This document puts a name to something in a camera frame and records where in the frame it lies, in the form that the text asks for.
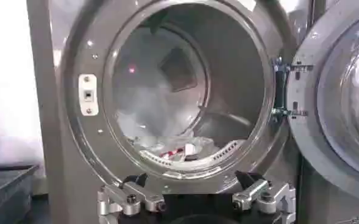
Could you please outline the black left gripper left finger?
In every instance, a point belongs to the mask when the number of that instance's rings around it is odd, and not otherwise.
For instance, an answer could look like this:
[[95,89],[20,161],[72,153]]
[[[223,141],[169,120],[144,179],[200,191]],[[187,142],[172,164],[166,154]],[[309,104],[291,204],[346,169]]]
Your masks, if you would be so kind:
[[106,184],[98,190],[97,210],[100,224],[118,223],[119,217],[136,217],[142,212],[162,214],[167,205],[162,194],[145,188],[148,175],[130,175],[123,182]]

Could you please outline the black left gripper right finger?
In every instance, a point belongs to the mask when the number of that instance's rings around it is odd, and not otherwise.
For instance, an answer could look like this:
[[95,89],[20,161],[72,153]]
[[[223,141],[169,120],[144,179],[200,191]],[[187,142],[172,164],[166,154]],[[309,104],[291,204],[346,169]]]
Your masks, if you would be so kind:
[[236,171],[242,191],[232,195],[232,207],[238,212],[254,210],[263,217],[278,215],[277,223],[296,223],[296,188],[287,182],[270,181],[253,172]]

